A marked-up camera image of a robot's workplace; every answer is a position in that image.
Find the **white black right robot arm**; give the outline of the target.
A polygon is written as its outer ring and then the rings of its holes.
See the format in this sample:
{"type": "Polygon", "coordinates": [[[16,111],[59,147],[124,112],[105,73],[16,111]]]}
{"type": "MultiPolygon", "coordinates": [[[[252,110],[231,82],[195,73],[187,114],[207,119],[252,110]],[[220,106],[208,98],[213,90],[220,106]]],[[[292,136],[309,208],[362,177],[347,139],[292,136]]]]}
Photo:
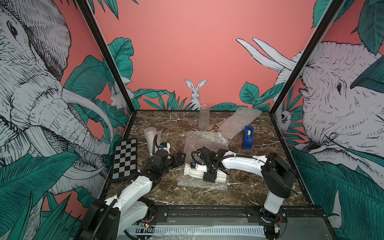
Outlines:
{"type": "Polygon", "coordinates": [[[239,170],[264,179],[269,192],[258,215],[266,223],[277,224],[282,218],[281,207],[293,191],[296,172],[278,154],[251,156],[206,147],[191,153],[192,162],[185,165],[184,175],[208,183],[225,182],[227,170],[239,170]]]}

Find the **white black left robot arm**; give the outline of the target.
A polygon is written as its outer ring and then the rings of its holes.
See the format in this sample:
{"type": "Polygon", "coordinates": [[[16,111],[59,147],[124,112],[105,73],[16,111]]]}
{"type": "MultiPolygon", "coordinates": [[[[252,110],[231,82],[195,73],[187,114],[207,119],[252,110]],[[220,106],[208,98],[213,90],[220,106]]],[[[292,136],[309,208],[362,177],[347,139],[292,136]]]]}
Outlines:
{"type": "Polygon", "coordinates": [[[149,162],[125,181],[115,196],[91,204],[74,238],[116,240],[134,223],[153,220],[154,203],[144,196],[161,182],[164,174],[182,166],[186,159],[184,153],[171,154],[169,146],[168,143],[158,145],[154,138],[149,162]]]}

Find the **tall white ribbed vase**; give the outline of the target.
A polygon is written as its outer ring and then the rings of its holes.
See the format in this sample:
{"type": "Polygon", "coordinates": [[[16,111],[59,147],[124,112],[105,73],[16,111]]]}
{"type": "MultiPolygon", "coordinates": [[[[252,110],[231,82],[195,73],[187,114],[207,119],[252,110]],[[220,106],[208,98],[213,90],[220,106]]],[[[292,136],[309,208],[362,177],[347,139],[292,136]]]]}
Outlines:
{"type": "Polygon", "coordinates": [[[192,170],[190,167],[191,164],[186,164],[184,168],[184,175],[203,180],[204,182],[209,183],[225,183],[228,178],[228,174],[223,172],[222,170],[218,170],[217,172],[213,170],[209,170],[207,168],[207,172],[199,172],[192,170]]]}

